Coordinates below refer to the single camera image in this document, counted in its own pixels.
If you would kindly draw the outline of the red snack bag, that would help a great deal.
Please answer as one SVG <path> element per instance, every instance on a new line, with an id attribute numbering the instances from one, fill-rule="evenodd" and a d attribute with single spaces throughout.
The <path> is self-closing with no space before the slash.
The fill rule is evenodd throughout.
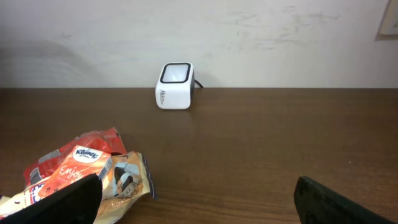
<path id="1" fill-rule="evenodd" d="M 43 155 L 28 166 L 23 173 L 25 185 L 36 184 L 42 179 L 51 176 L 75 146 L 96 149 L 111 155 L 127 153 L 121 136 L 115 127 L 83 133 L 66 143 L 66 145 Z"/>

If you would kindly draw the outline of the yellow snack bag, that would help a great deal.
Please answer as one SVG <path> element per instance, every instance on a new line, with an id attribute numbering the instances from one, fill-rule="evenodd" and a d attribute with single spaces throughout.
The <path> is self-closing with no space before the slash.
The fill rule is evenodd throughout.
<path id="1" fill-rule="evenodd" d="M 146 160 L 138 152 L 111 157 L 113 166 L 103 179 L 103 200 L 94 224 L 113 224 L 119 221 L 134 202 L 145 194 L 155 195 Z M 6 218 L 34 203 L 48 178 L 38 181 L 11 198 L 1 199 L 1 218 Z"/>

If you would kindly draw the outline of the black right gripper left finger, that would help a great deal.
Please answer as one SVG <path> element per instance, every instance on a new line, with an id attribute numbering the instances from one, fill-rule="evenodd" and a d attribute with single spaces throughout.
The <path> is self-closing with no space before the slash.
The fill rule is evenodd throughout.
<path id="1" fill-rule="evenodd" d="M 102 181 L 90 174 L 3 218 L 1 224 L 93 224 L 101 199 Z"/>

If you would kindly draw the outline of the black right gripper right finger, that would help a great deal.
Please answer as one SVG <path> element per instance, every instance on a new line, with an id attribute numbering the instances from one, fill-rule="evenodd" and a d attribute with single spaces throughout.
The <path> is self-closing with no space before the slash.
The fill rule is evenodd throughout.
<path id="1" fill-rule="evenodd" d="M 307 176 L 298 178 L 294 204 L 301 223 L 394 224 Z"/>

